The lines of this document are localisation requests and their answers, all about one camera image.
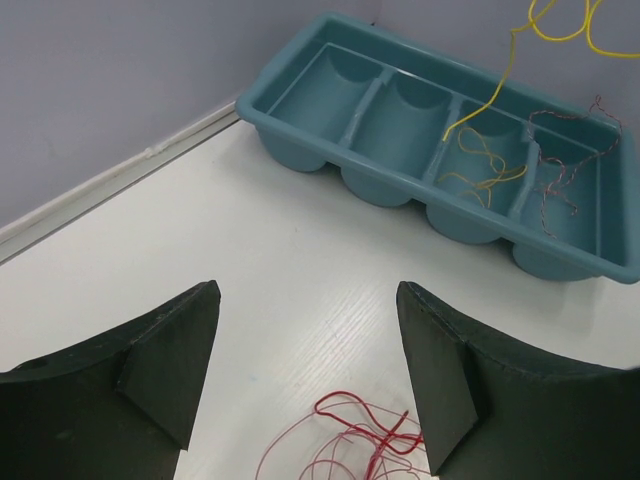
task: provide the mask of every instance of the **teal plastic tray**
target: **teal plastic tray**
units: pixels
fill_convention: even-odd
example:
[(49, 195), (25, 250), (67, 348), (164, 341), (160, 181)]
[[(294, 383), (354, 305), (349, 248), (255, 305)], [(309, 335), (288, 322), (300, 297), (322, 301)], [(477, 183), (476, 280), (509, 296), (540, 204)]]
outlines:
[(540, 110), (585, 112), (508, 82), (493, 107), (466, 126), (509, 169), (526, 165), (525, 174), (496, 184), (490, 205), (486, 191), (473, 188), (478, 198), (459, 177), (445, 177), (496, 177), (488, 157), (460, 148), (457, 130), (446, 142), (442, 137), (491, 96), (498, 80), (382, 29), (326, 14), (273, 58), (236, 110), (281, 164), (312, 172), (329, 162), (367, 202), (423, 202), (429, 222), (449, 238), (509, 240), (516, 263), (532, 275), (640, 280), (640, 182), (629, 132), (608, 155), (581, 168), (562, 195), (547, 196), (543, 226), (543, 192), (561, 167), (540, 162), (540, 150), (560, 158), (570, 175), (618, 138), (618, 126), (606, 117), (536, 115), (530, 122)]

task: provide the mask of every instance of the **wall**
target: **wall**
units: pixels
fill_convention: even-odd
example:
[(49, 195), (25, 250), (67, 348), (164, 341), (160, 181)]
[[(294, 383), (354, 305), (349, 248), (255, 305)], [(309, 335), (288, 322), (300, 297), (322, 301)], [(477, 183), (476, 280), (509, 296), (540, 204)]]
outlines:
[[(509, 58), (509, 29), (527, 23), (530, 0), (383, 0), (378, 24), (464, 61), (500, 72)], [(548, 0), (541, 0), (546, 5)], [(540, 22), (549, 35), (566, 35), (582, 24), (583, 0), (562, 0)], [(640, 52), (640, 2), (604, 2), (594, 16), (600, 48)], [(517, 37), (511, 78), (588, 107), (596, 94), (640, 142), (640, 60), (596, 55), (584, 37), (557, 44), (525, 32)]]
[(315, 15), (379, 0), (0, 5), (0, 228), (233, 100)]

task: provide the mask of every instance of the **wall trim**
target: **wall trim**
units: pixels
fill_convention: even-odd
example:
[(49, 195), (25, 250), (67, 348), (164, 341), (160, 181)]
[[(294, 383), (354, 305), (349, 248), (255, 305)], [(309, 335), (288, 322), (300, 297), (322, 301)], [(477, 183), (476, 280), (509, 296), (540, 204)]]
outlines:
[(230, 103), (1, 228), (0, 264), (235, 123), (234, 107)]

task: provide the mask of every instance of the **white table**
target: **white table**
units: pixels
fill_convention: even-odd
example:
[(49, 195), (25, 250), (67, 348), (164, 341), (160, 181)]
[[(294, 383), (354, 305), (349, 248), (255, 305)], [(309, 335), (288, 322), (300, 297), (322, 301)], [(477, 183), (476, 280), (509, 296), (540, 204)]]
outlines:
[[(418, 205), (377, 208), (335, 169), (281, 167), (237, 123), (0, 267), (0, 371), (207, 279), (219, 282), (221, 317), (177, 479), (253, 478), (273, 437), (334, 389), (413, 408), (401, 280), (552, 352), (640, 364), (637, 287), (537, 280), (499, 246), (440, 236)], [(317, 427), (260, 478), (297, 478)]]

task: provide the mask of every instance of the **empty compartment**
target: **empty compartment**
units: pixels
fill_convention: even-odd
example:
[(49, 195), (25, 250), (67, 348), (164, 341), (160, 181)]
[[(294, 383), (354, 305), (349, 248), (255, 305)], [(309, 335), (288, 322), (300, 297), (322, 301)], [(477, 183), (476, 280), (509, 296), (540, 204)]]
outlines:
[(416, 178), (431, 163), (451, 94), (395, 74), (364, 114), (351, 149), (376, 164)]
[(382, 67), (326, 47), (270, 112), (294, 127), (338, 142), (358, 102)]
[[(480, 105), (465, 102), (461, 118)], [(435, 176), (435, 186), (506, 215), (524, 180), (528, 142), (523, 124), (486, 110), (452, 133)]]
[(609, 155), (593, 158), (596, 150), (547, 131), (536, 132), (535, 140), (543, 160), (538, 165), (534, 190), (525, 203), (521, 222), (624, 265), (619, 151), (615, 149)]

